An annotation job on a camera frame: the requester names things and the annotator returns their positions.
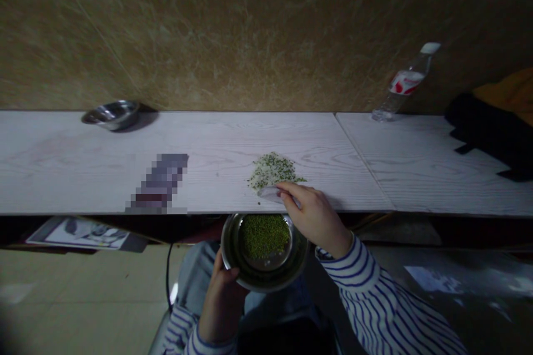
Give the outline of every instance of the black bag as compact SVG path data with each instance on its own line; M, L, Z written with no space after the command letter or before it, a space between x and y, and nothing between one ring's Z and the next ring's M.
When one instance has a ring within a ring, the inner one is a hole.
M498 175L517 182L533 180L533 127L527 122L471 93L457 96L444 117L455 126L450 135L465 143L455 150L459 154L477 148L509 167Z

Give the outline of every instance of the bowl rim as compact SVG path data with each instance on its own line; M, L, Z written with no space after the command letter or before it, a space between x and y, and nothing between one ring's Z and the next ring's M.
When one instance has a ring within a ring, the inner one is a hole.
M283 217L287 217L287 218L289 218L290 221L292 221L292 218L288 214L283 214L281 212L279 212L279 213L278 212L274 212L274 214L282 215ZM226 249L224 247L224 240L223 240L223 238L225 237L226 230L229 229L229 227L228 227L229 226L229 222L235 217L235 215L248 215L248 213L236 212L234 214L228 215L228 217L226 218L226 222L224 223L224 226L222 227L222 234L220 236L220 249L221 249L221 252L222 252L222 262L223 262L224 267L226 268L226 270L231 269L232 267L235 267L235 266L232 266L229 263L229 261L228 261L228 257L227 257L227 254L226 254ZM307 258L309 257L309 246L310 246L309 240L304 235L301 234L301 236L306 242L306 245L305 245L305 257L304 257L303 262L298 266L298 269L296 269L296 272L294 273L293 277L291 277L287 281L281 283L280 285L276 286L275 288L271 288L271 287L265 288L265 287L254 286L254 285L248 284L247 282L243 281L239 276L237 276L237 283L240 284L242 287L246 288L247 290L250 290L250 291L253 291L253 292L259 292L259 293L271 293L271 292L275 292L275 291L280 291L280 290L283 290L284 288L290 286L298 278L298 276L301 275L302 270L305 268L305 265L307 264Z
M89 116L95 112L98 111L99 108L106 108L111 105L120 104L120 105L126 105L128 109L126 109L126 113L118 118L109 120L109 121L92 121L89 120ZM132 100L117 100L111 103L107 104L101 104L91 110L88 110L83 116L81 117L82 123L85 123L86 125L107 125L107 124L115 124L120 123L126 119L128 119L131 115L135 114L140 108L140 103Z

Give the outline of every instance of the small plastic bag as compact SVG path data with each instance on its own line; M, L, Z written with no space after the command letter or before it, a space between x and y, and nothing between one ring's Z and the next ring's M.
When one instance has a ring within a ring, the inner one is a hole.
M283 204L283 200L281 199L280 195L281 193L285 193L290 195L287 191L278 189L276 186L265 186L262 189L259 189L257 192L257 195L261 197L263 200L268 200L272 202L277 202L278 204ZM300 201L298 201L295 197L293 197L294 203L298 206L298 208L301 209Z

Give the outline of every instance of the hand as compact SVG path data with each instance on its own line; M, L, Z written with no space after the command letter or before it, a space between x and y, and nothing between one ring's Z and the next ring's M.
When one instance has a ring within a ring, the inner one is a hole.
M301 209L290 195L284 192L280 194L294 225L309 241L329 252L335 259L348 253L352 233L344 227L323 192L290 182L281 182L276 186L300 201Z
M250 291L237 283L239 268L226 270L218 250L204 308L198 322L198 335L208 343L223 343L237 334L244 299Z

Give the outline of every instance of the person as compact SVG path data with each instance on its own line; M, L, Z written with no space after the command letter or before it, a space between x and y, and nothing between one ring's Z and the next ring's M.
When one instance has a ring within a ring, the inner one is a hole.
M369 354L467 353L446 319L379 266L321 191L290 182L277 186L294 225L317 245L315 256L338 286L351 327ZM167 355L332 353L302 277L265 295L238 285L238 274L237 268L224 268L215 243L189 250L165 334Z

